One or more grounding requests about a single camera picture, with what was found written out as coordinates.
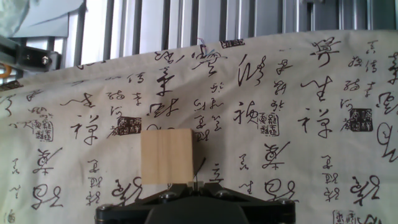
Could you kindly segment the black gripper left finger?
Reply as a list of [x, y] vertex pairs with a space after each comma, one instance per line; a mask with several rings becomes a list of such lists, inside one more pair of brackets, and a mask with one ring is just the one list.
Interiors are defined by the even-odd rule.
[[137, 199], [129, 205], [104, 204], [96, 208], [96, 224], [144, 224], [149, 213], [156, 207], [192, 196], [195, 184], [172, 184], [167, 190], [143, 199]]

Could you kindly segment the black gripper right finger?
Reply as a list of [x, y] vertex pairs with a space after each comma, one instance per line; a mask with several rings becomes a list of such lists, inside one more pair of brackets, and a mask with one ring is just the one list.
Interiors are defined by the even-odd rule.
[[199, 214], [213, 223], [295, 223], [295, 202], [291, 199], [269, 202], [217, 183], [196, 184], [195, 198], [201, 200]]

